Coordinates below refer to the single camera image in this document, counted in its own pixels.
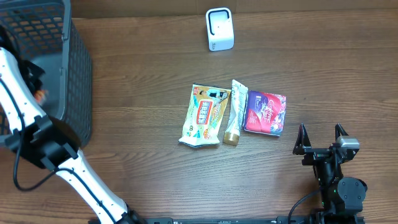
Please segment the small orange tissue pack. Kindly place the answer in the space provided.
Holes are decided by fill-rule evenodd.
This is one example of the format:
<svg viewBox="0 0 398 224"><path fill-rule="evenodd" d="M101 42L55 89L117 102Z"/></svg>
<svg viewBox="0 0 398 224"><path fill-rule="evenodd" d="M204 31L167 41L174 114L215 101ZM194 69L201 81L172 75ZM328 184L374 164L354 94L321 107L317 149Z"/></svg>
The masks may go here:
<svg viewBox="0 0 398 224"><path fill-rule="evenodd" d="M34 98L35 98L36 102L40 105L43 105L45 103L45 101L47 100L48 93L49 92L47 90L37 90L34 93Z"/></svg>

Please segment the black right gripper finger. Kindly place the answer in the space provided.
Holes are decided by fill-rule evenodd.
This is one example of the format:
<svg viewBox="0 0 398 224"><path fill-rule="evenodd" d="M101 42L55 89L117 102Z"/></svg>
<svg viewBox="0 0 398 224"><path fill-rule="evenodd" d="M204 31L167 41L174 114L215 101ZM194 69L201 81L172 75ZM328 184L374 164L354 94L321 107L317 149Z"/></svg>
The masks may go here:
<svg viewBox="0 0 398 224"><path fill-rule="evenodd" d="M298 136L293 148L293 154L305 155L309 150L311 150L312 145L310 143L307 130L303 123L300 124L298 129Z"/></svg>
<svg viewBox="0 0 398 224"><path fill-rule="evenodd" d="M344 130L340 123L337 123L335 125L335 141L337 141L341 136L348 136L348 133Z"/></svg>

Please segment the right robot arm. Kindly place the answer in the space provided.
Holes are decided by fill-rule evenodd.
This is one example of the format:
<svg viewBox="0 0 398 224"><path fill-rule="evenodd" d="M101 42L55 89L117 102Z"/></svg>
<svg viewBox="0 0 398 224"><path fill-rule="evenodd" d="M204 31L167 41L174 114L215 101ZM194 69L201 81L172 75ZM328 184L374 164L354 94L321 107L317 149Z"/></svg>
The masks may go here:
<svg viewBox="0 0 398 224"><path fill-rule="evenodd" d="M290 209L288 223L364 223L358 213L363 211L368 186L354 177L345 177L341 165L354 159L360 150L357 138L350 136L341 126L335 126L335 141L327 148L312 147L304 124L292 151L303 155L302 164L313 168L318 190L301 198ZM320 194L322 208L314 208L307 217L293 217L294 210L306 199Z"/></svg>

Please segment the yellow wet wipes packet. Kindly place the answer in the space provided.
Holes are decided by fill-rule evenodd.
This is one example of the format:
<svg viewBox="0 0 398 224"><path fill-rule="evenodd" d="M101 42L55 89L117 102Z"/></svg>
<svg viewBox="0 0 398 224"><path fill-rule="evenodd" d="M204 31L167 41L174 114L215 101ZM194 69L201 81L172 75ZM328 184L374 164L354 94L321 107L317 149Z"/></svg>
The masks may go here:
<svg viewBox="0 0 398 224"><path fill-rule="evenodd" d="M231 90L194 84L179 143L191 147L219 144L218 133Z"/></svg>

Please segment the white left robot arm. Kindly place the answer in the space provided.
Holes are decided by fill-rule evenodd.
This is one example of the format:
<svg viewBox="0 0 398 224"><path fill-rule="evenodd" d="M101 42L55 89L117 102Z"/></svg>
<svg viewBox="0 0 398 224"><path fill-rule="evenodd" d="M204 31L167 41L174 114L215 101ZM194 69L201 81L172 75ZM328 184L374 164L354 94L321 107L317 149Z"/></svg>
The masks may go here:
<svg viewBox="0 0 398 224"><path fill-rule="evenodd" d="M11 135L4 143L33 165L68 182L100 223L145 223L115 195L89 165L80 140L66 123L46 114L28 89L16 57L1 48L1 106Z"/></svg>

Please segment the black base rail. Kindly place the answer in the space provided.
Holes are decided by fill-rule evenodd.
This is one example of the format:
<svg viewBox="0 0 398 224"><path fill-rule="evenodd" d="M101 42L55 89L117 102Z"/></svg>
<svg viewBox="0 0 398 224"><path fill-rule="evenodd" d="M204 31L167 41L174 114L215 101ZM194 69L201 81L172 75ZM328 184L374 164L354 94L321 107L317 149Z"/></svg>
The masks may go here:
<svg viewBox="0 0 398 224"><path fill-rule="evenodd" d="M147 224L287 224L287 216L279 216L276 218L266 219L173 219L173 218L146 218L144 223ZM310 221L306 216L293 216L290 223L292 224L309 224L317 223ZM364 217L358 217L356 223L365 224Z"/></svg>

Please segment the red purple tissue pack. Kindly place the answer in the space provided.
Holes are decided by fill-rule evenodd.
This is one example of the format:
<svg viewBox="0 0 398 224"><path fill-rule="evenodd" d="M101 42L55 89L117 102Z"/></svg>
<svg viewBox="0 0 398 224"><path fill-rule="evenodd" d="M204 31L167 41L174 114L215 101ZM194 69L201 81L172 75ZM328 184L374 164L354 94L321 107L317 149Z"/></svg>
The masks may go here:
<svg viewBox="0 0 398 224"><path fill-rule="evenodd" d="M280 136L284 129L286 101L285 95L249 90L243 129Z"/></svg>

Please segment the white tube gold cap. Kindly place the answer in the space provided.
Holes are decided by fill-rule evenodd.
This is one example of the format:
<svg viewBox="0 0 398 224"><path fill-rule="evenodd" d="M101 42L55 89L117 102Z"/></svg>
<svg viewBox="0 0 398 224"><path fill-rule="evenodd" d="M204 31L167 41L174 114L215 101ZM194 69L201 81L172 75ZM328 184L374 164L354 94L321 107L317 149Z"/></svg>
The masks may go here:
<svg viewBox="0 0 398 224"><path fill-rule="evenodd" d="M232 80L231 87L229 120L224 133L223 142L225 144L237 146L243 125L248 88L237 80Z"/></svg>

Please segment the white barcode scanner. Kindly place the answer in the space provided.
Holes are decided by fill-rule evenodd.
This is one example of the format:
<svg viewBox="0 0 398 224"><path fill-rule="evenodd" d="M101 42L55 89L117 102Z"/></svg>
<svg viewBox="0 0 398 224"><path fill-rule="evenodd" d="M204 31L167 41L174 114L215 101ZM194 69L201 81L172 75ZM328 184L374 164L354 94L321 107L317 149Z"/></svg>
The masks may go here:
<svg viewBox="0 0 398 224"><path fill-rule="evenodd" d="M234 29L231 11L227 7L209 9L205 19L209 50L216 52L232 49Z"/></svg>

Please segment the dark grey plastic basket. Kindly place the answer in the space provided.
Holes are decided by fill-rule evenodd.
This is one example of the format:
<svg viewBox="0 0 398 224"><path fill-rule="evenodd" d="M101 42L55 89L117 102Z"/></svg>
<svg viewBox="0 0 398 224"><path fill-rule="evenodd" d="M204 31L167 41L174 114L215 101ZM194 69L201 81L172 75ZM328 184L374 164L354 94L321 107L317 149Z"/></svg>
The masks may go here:
<svg viewBox="0 0 398 224"><path fill-rule="evenodd" d="M20 56L44 70L43 110L88 144L92 127L92 60L72 21L69 0L1 1L1 25Z"/></svg>

